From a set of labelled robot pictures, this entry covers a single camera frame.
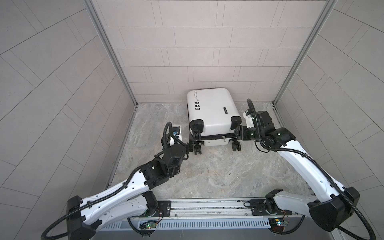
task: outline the gray floor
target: gray floor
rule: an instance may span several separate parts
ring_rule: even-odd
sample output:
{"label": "gray floor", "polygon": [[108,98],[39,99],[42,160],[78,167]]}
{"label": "gray floor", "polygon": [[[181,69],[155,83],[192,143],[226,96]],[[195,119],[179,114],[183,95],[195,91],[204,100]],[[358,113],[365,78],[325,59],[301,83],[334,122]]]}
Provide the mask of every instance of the gray floor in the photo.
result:
{"label": "gray floor", "polygon": [[[236,103],[240,115],[248,109],[246,103]],[[269,103],[256,103],[256,111],[268,111],[279,127]],[[125,180],[138,165],[151,161],[161,151],[161,136],[165,124],[171,121],[182,126],[182,137],[188,142],[186,104],[142,104],[124,147],[112,185]],[[231,145],[202,147],[202,155],[189,155],[181,165],[180,174],[153,189],[163,198],[263,197],[275,188],[309,195],[302,177],[275,152],[259,152],[253,141],[241,141],[241,152]]]}

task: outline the robotic arm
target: robotic arm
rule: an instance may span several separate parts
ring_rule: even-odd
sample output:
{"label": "robotic arm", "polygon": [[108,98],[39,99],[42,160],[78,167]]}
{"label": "robotic arm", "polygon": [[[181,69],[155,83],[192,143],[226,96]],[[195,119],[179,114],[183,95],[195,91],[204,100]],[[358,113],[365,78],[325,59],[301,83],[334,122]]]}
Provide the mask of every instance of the robotic arm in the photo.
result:
{"label": "robotic arm", "polygon": [[[326,231],[330,232],[337,227],[356,239],[363,239],[339,226],[355,212],[366,226],[370,239],[375,239],[371,226],[355,207],[359,193],[353,187],[346,188],[331,177],[308,155],[287,129],[275,129],[268,112],[256,112],[250,99],[248,106],[248,111],[243,114],[247,126],[238,126],[235,129],[238,140],[255,141],[255,144],[259,142],[264,149],[278,152],[315,193],[315,196],[301,196],[275,189],[266,195],[262,207],[270,214],[280,210],[302,214],[303,218],[295,230],[304,216],[310,216]],[[188,159],[188,147],[181,141],[179,126],[172,126],[170,122],[166,124],[162,145],[163,151],[156,154],[152,161],[135,168],[125,181],[91,197],[81,199],[75,196],[69,199],[67,214],[51,224],[43,232],[41,239],[68,236],[69,240],[87,240],[96,231],[120,219],[128,218],[129,221],[133,216],[152,216],[158,208],[158,202],[150,190],[178,174],[181,163]],[[65,219],[68,232],[48,237],[48,232]]]}

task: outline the wires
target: wires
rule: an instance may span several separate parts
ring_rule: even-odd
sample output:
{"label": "wires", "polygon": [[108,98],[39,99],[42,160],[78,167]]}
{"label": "wires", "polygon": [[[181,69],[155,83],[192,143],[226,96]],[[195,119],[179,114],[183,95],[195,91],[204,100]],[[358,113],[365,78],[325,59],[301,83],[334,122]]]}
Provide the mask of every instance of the wires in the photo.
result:
{"label": "wires", "polygon": [[[281,148],[281,147],[267,147],[264,145],[263,141],[261,140],[260,138],[260,120],[256,117],[256,110],[255,110],[255,107],[252,103],[252,100],[251,99],[247,99],[247,103],[248,103],[248,107],[251,109],[251,112],[252,112],[252,120],[253,120],[253,124],[254,126],[256,127],[256,131],[257,131],[257,136],[258,136],[258,139],[259,139],[259,142],[260,142],[260,145],[266,149],[266,150],[272,150],[272,151],[283,151],[283,152],[293,152],[293,153],[296,153],[296,154],[299,154],[301,155],[302,157],[305,157],[307,158],[310,162],[312,162],[320,171],[321,173],[325,176],[325,178],[328,180],[328,182],[339,192],[341,198],[343,199],[343,201],[345,202],[346,205],[350,206],[353,211],[356,213],[356,215],[360,218],[360,220],[362,221],[362,223],[364,224],[365,228],[367,229],[368,231],[368,234],[369,234],[369,239],[370,240],[375,240],[376,239],[376,236],[375,236],[375,233],[373,232],[373,229],[371,227],[371,225],[369,224],[369,222],[367,221],[367,219],[364,217],[364,215],[360,212],[360,210],[353,204],[353,202],[350,200],[350,198],[339,188],[339,186],[333,181],[332,177],[311,157],[309,156],[308,154],[306,153],[303,153],[299,150],[296,150],[296,149],[290,149],[290,148]],[[301,225],[302,221],[304,220],[304,217],[302,217],[302,219],[300,220],[299,224],[296,226],[297,228]],[[337,227],[338,229],[340,229],[341,231],[343,231],[344,233],[348,234],[349,236],[355,238],[355,239],[358,239],[358,240],[364,240],[364,238],[362,237],[359,237],[357,236],[356,234],[353,234],[351,233],[350,231],[344,229],[343,227],[341,226],[338,226]]]}
{"label": "wires", "polygon": [[259,150],[260,152],[265,152],[265,151],[261,151],[261,150],[259,149],[259,147],[257,146],[256,142],[257,142],[257,141],[255,141],[255,146],[256,146],[257,150]]}

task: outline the tiled wall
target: tiled wall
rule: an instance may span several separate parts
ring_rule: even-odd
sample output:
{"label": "tiled wall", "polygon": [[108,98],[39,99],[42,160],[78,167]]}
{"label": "tiled wall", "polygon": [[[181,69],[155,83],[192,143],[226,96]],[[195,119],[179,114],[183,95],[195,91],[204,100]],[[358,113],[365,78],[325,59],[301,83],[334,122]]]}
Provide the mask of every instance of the tiled wall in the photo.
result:
{"label": "tiled wall", "polygon": [[103,190],[133,108],[81,0],[0,1],[0,238]]}
{"label": "tiled wall", "polygon": [[325,1],[93,0],[139,102],[272,101]]}
{"label": "tiled wall", "polygon": [[[277,108],[384,237],[384,1],[339,0]],[[354,215],[352,232],[367,237]]]}

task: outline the suitcase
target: suitcase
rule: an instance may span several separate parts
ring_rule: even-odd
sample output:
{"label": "suitcase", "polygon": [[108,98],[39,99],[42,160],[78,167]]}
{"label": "suitcase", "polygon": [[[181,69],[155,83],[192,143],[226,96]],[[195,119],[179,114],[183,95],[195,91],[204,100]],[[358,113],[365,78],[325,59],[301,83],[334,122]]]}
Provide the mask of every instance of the suitcase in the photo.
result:
{"label": "suitcase", "polygon": [[241,150],[234,130],[242,122],[229,91],[225,88],[193,90],[187,94],[190,127],[189,151],[201,154],[204,146],[226,145]]}

